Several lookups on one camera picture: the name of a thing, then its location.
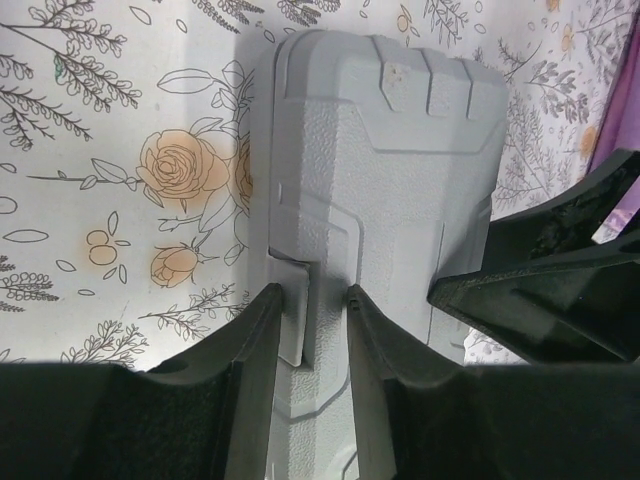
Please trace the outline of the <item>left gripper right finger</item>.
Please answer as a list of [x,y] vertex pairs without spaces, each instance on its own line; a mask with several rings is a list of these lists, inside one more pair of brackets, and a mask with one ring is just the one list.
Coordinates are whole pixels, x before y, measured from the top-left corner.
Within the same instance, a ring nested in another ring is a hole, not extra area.
[[465,367],[345,296],[363,479],[635,479],[639,369]]

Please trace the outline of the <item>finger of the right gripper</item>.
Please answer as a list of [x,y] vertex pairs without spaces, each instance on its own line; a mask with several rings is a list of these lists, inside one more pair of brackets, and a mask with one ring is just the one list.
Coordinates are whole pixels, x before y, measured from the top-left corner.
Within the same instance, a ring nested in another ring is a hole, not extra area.
[[639,152],[614,151],[599,167],[560,195],[493,220],[482,268],[494,270],[572,252],[593,244],[602,225],[639,177]]
[[534,363],[639,357],[639,255],[586,249],[441,278],[429,302]]

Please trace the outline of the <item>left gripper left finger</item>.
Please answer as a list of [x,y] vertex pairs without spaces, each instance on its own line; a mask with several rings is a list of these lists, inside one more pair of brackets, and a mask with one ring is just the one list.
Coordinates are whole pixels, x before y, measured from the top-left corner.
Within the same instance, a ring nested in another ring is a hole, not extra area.
[[146,372],[106,364],[1,368],[5,479],[261,479],[283,293]]

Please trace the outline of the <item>grey plastic tool case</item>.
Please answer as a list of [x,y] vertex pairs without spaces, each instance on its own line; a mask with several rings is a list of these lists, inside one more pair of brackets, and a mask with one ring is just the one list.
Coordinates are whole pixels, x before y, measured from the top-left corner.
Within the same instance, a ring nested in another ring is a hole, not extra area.
[[305,30],[261,57],[250,108],[248,280],[284,296],[270,479],[363,479],[344,297],[361,286],[438,353],[465,326],[432,307],[482,264],[508,88],[483,64],[384,36]]

